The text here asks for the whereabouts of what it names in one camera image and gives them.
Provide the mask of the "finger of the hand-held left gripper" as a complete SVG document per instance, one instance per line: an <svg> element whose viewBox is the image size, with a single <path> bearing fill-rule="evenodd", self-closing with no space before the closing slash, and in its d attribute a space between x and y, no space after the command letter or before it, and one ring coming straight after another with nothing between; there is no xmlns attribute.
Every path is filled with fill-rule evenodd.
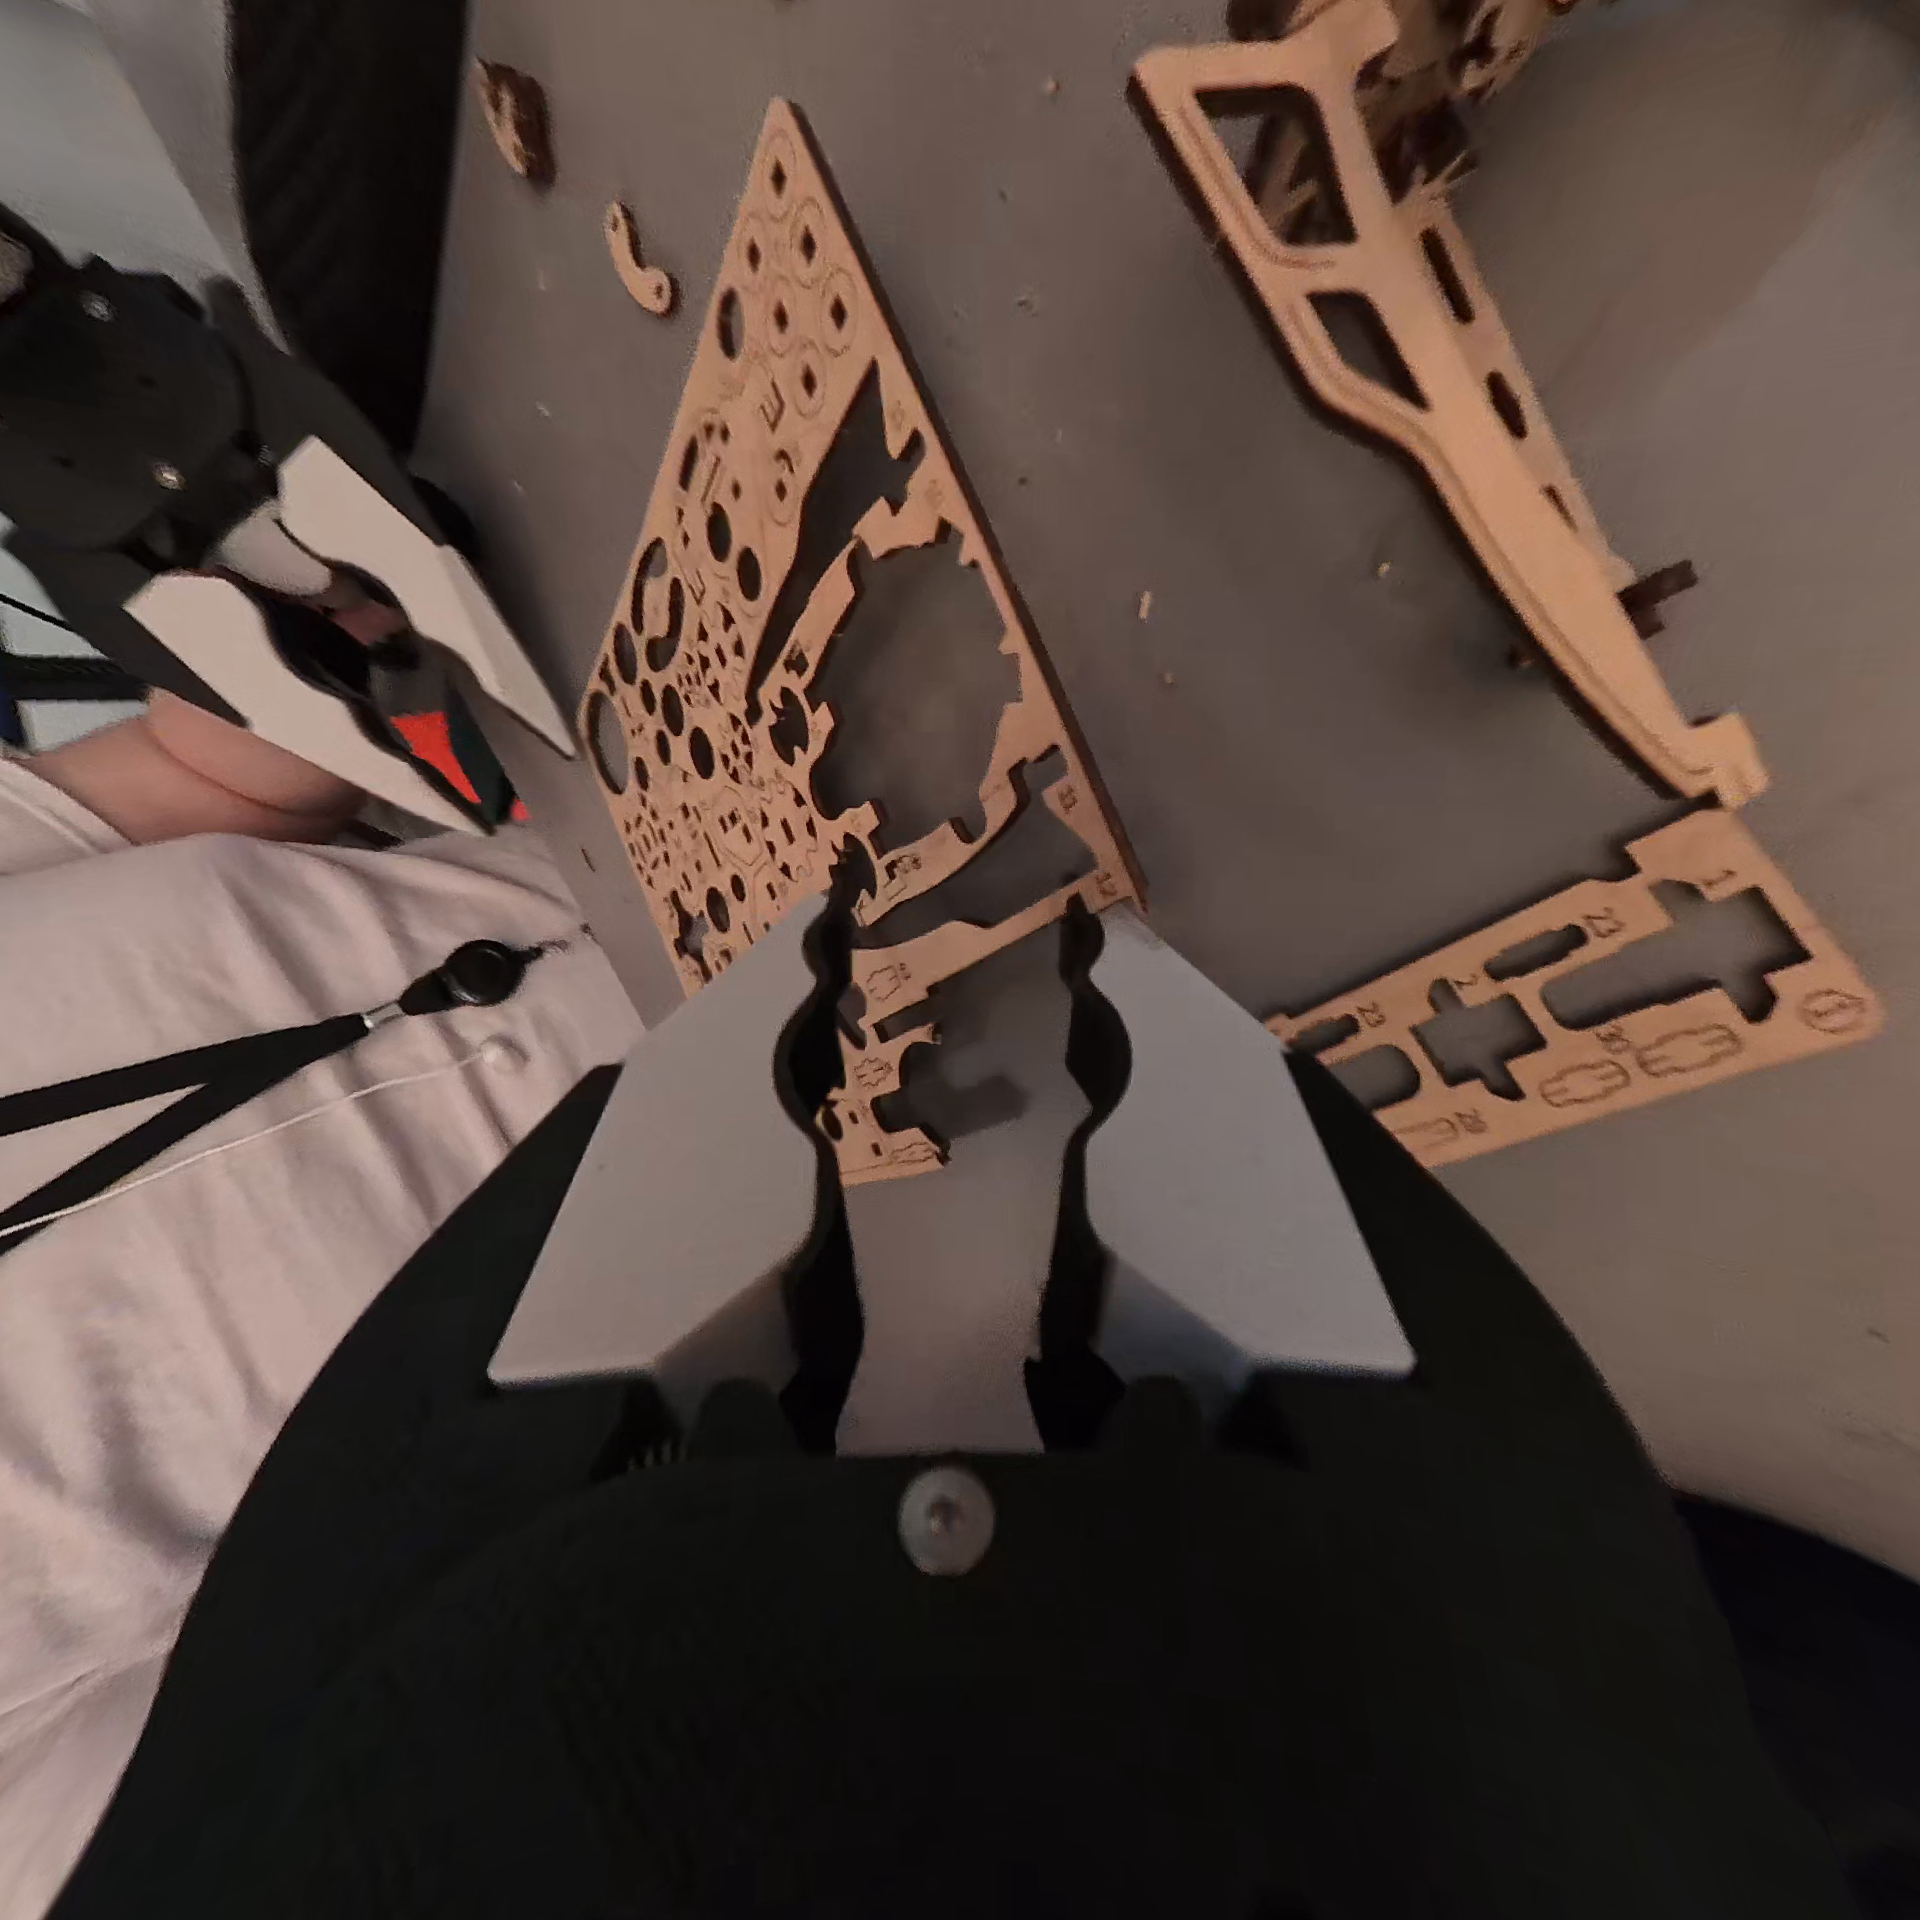
<svg viewBox="0 0 1920 1920"><path fill-rule="evenodd" d="M130 593L125 613L232 725L422 822L494 829L394 726L397 712L436 709L450 690L465 698L428 640L408 630L361 640L334 613L221 574L160 574Z"/></svg>
<svg viewBox="0 0 1920 1920"><path fill-rule="evenodd" d="M315 560L386 586L414 630L457 656L497 709L577 756L566 718L466 558L321 438L278 463L278 524Z"/></svg>

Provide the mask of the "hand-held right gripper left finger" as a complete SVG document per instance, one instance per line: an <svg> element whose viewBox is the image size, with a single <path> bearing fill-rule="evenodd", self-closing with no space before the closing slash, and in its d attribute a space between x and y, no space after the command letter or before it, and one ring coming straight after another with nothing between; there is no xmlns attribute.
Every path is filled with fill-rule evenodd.
<svg viewBox="0 0 1920 1920"><path fill-rule="evenodd" d="M497 1388L637 1380L688 1433L766 1388L832 1452L865 1342L836 1150L849 895L817 895L628 1054L497 1344Z"/></svg>

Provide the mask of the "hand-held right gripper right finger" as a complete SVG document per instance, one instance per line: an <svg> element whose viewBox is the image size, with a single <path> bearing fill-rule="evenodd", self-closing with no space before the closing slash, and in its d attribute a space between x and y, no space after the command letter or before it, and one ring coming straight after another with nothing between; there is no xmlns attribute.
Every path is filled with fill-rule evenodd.
<svg viewBox="0 0 1920 1920"><path fill-rule="evenodd" d="M1172 1380L1208 1424L1273 1373L1405 1380L1417 1358L1282 1041L1125 903L1060 924L1085 1100L1027 1356L1046 1452Z"/></svg>

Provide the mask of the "person's left forearm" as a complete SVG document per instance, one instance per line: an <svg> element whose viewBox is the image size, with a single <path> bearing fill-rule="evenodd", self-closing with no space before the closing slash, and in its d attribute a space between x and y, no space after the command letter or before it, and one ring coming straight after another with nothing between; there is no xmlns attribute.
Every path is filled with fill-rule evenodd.
<svg viewBox="0 0 1920 1920"><path fill-rule="evenodd" d="M28 772L136 845L201 833L323 845L369 802L364 789L163 690L128 719L28 756Z"/></svg>

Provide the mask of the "black badge reel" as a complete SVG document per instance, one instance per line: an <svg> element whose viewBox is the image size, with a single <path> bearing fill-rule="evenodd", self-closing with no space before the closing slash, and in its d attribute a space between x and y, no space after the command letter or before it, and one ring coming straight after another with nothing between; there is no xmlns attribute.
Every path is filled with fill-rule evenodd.
<svg viewBox="0 0 1920 1920"><path fill-rule="evenodd" d="M566 941L502 943L481 940L460 943L434 967L419 973L395 999L360 1014L364 1031L374 1033L397 1018L498 1008L522 989L541 960L566 948Z"/></svg>

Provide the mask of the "black ribbed wrist rest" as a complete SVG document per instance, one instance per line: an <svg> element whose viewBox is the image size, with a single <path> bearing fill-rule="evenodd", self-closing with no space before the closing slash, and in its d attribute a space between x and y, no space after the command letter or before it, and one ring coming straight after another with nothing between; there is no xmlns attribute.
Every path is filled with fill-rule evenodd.
<svg viewBox="0 0 1920 1920"><path fill-rule="evenodd" d="M400 453L434 343L466 2L232 2L232 150L278 336Z"/></svg>

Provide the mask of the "small curved wooden piece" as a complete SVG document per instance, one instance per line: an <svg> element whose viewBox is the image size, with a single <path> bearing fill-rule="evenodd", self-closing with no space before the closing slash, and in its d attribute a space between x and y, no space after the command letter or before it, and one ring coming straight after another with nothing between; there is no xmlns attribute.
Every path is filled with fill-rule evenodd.
<svg viewBox="0 0 1920 1920"><path fill-rule="evenodd" d="M641 228L636 224L633 208L624 199L613 199L605 206L604 234L616 276L628 298L633 298L649 317L672 317L678 304L678 285L668 269L643 256Z"/></svg>

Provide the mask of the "small heart-shaped wooden part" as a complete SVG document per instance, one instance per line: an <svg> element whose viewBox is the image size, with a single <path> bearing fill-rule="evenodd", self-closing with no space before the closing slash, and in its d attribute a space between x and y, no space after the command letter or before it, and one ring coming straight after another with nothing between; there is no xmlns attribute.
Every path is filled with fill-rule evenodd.
<svg viewBox="0 0 1920 1920"><path fill-rule="evenodd" d="M470 78L498 154L529 184L554 184L556 152L541 84L512 64L485 56L470 64Z"/></svg>

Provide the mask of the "person's white shirt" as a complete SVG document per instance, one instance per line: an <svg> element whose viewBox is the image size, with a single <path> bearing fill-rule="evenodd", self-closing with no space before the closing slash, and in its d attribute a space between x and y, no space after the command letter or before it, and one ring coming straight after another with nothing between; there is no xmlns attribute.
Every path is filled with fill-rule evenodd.
<svg viewBox="0 0 1920 1920"><path fill-rule="evenodd" d="M233 1509L408 1256L641 1034L532 833L136 845L5 753L5 1095L390 1000L460 943L566 941L502 1005L397 1018L113 1172L178 1092L5 1118L2 1882L45 1916Z"/></svg>

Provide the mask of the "small laser-cut wooden sheet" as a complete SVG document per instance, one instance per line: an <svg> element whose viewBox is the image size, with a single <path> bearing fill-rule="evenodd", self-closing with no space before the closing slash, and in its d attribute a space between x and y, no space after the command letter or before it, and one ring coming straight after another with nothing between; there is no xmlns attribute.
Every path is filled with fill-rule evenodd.
<svg viewBox="0 0 1920 1920"><path fill-rule="evenodd" d="M1305 1013L1270 1014L1266 1029L1328 1066L1372 1050L1398 1055L1411 1085L1377 1118L1428 1168L1837 1050L1881 1031L1881 999L1736 812L1698 806L1625 844L1624 862L1619 878L1578 880ZM1675 928L1661 898L1661 886L1673 885L1704 904L1753 898L1782 925L1797 958L1760 970L1768 1008L1748 1014L1728 988L1701 985L1587 1024L1557 1013L1549 989ZM1515 1005L1533 1046L1502 1065L1512 1092L1478 1073L1449 1077L1437 1062L1424 1040L1444 1013L1437 992L1468 1013Z"/></svg>

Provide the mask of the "wooden gear assembly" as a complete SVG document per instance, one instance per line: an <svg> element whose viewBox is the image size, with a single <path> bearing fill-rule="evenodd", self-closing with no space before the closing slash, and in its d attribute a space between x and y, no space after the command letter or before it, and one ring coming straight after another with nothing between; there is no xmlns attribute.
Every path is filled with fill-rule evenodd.
<svg viewBox="0 0 1920 1920"><path fill-rule="evenodd" d="M1392 2L1397 38L1355 84L1355 105L1388 194L1452 184L1472 168L1470 108L1506 86L1574 2ZM1331 199L1325 140L1304 108L1273 110L1242 177L1285 210Z"/></svg>

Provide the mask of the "long wooden frame part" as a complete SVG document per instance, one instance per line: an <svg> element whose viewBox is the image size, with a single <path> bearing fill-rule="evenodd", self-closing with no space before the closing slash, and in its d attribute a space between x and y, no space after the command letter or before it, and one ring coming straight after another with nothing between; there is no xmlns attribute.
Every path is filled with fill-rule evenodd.
<svg viewBox="0 0 1920 1920"><path fill-rule="evenodd" d="M1552 431L1449 184L1392 201L1355 105L1397 38L1388 2L1233 4L1233 34L1140 54L1128 79L1169 173L1310 407L1392 447L1569 702L1684 799L1739 806L1768 785L1741 718L1686 718L1648 653L1691 565L1636 574ZM1242 177L1261 120L1304 108L1331 199L1285 213Z"/></svg>

